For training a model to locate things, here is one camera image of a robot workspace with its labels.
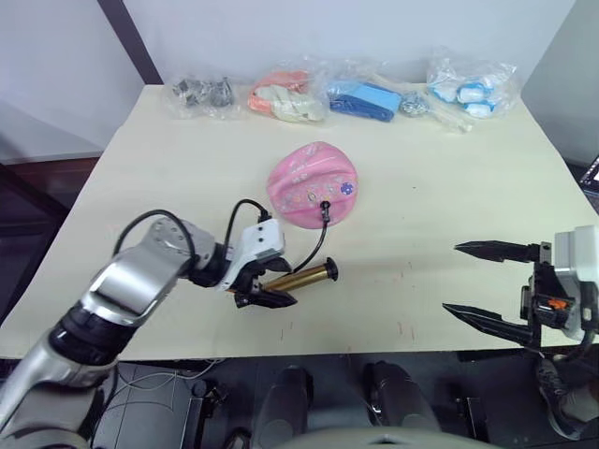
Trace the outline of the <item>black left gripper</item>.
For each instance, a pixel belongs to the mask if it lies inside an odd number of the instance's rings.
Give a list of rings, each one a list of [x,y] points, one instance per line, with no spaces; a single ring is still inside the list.
[[[258,278],[266,271],[291,273],[293,268],[281,256],[266,261],[252,261],[238,273],[235,281],[227,289],[233,294],[236,306],[240,308],[258,306],[268,309],[280,309],[293,306],[297,300],[282,291],[266,291]]]

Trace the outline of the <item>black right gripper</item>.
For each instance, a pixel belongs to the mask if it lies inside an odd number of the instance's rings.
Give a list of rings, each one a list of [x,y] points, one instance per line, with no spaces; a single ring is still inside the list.
[[[533,262],[533,274],[521,289],[520,317],[527,325],[507,322],[496,312],[472,306],[443,303],[453,316],[476,330],[512,341],[522,347],[540,347],[542,327],[560,330],[567,338],[581,342],[579,299],[566,292],[551,262],[551,244],[517,244],[499,240],[459,243],[455,250],[491,262],[505,260]]]

